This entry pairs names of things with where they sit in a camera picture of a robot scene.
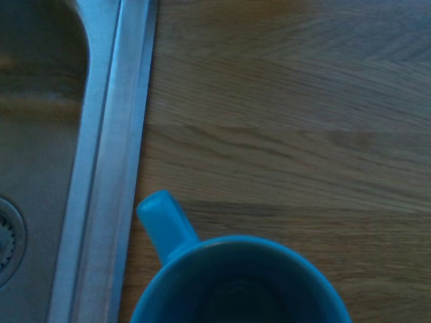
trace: blue mug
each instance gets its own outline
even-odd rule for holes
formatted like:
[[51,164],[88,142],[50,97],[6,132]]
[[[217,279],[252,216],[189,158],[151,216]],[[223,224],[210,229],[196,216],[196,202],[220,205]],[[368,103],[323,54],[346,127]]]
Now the blue mug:
[[132,323],[352,322],[328,280],[294,251],[251,236],[199,241],[167,191],[137,214],[163,267]]

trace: sink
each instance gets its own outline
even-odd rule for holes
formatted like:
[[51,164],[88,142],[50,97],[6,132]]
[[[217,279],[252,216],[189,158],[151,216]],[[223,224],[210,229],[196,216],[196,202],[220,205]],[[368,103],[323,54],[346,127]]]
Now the sink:
[[0,3],[2,323],[117,320],[156,12]]

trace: sink drain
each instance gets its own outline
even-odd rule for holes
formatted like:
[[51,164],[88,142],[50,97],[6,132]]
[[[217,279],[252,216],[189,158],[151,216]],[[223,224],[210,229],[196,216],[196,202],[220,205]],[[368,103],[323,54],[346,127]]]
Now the sink drain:
[[0,271],[11,261],[15,251],[15,232],[12,224],[0,214]]
[[25,241],[21,215],[11,203],[0,199],[0,286],[9,280],[20,265]]

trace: mug handle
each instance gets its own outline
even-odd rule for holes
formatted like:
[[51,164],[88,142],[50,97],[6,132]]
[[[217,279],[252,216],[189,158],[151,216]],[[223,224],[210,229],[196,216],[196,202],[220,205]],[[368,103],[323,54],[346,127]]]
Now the mug handle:
[[136,213],[163,265],[199,243],[183,210],[167,190],[149,195],[138,205]]

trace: kitchen counter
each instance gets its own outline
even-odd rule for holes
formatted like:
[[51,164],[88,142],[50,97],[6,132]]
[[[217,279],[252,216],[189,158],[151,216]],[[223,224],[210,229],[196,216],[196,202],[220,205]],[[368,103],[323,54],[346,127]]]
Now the kitchen counter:
[[[303,254],[354,322],[431,321],[431,3],[162,0],[135,203]],[[120,322],[160,264],[133,218]]]

